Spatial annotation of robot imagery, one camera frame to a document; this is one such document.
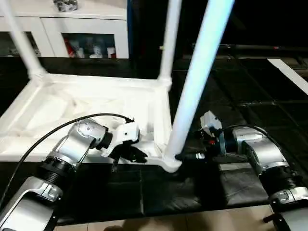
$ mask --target metal clamp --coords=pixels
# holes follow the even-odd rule
[[[22,200],[26,193],[33,192],[41,197],[46,198],[49,201],[56,201],[60,196],[62,196],[63,191],[55,185],[46,183],[45,181],[36,178],[29,177],[14,197],[9,201],[9,203],[4,208],[0,215],[0,227],[3,225],[7,217],[12,213],[17,204]]]
[[[269,197],[271,203],[288,204],[300,200],[308,200],[308,189],[306,187],[296,187],[292,189],[281,190]]]

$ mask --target dark background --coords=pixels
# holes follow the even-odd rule
[[[167,0],[132,0],[129,30],[134,58],[160,61]],[[182,0],[176,59],[192,54],[207,1]],[[258,49],[306,50],[306,1],[236,0],[221,44]]]

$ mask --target white cabinet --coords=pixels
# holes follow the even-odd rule
[[[18,17],[22,29],[36,51],[38,56],[54,57],[54,52],[49,43],[44,26],[40,18],[35,17]],[[9,27],[5,19],[0,17],[0,56],[18,55],[15,45],[9,35]]]
[[[126,20],[86,18],[42,18],[47,36],[56,57],[69,57],[68,46],[76,52],[82,48],[85,57],[98,49],[107,57],[107,48],[114,47],[117,58],[128,58]]]
[[[52,0],[10,3],[34,49],[43,57],[71,57],[68,50],[76,56],[76,49],[82,48],[85,57],[96,49],[105,58],[110,48],[115,50],[113,57],[129,58],[127,0],[79,0],[78,9],[72,12],[59,12]],[[1,34],[9,31],[1,16],[0,9],[0,51],[6,44],[3,41],[10,40],[7,33]]]

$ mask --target white strip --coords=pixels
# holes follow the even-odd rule
[[[268,59],[271,64],[277,67],[285,76],[294,82],[304,93],[308,95],[308,82],[306,82],[298,73],[290,68],[281,59]]]

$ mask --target white leg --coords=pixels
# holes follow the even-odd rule
[[[184,147],[233,3],[234,0],[208,1],[169,143],[165,150],[165,156],[168,158],[179,154]]]

